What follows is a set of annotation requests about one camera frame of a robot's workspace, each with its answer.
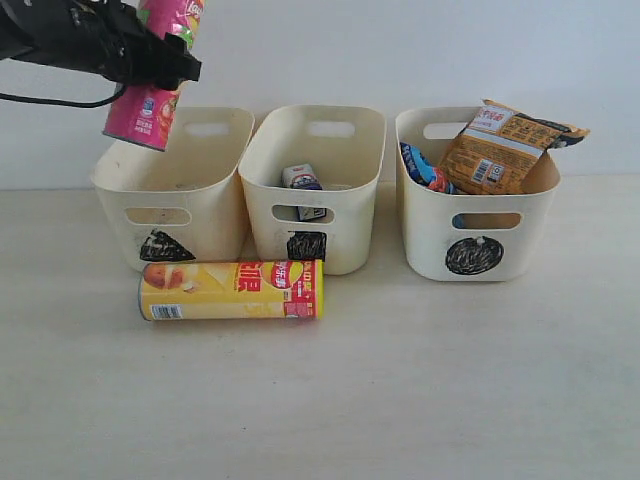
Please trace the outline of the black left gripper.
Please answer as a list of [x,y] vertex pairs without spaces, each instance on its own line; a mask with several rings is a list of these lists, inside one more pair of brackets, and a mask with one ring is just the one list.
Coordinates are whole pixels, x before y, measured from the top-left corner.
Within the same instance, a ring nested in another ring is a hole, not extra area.
[[136,8],[122,1],[65,1],[57,18],[51,66],[162,90],[200,79],[202,63],[187,42],[170,33],[147,35]]

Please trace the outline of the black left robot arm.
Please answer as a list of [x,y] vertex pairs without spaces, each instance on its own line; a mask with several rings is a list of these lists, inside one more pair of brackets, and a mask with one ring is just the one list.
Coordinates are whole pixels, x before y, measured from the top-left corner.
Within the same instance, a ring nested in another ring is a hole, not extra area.
[[184,40],[154,33],[121,1],[3,1],[1,58],[168,91],[201,71]]

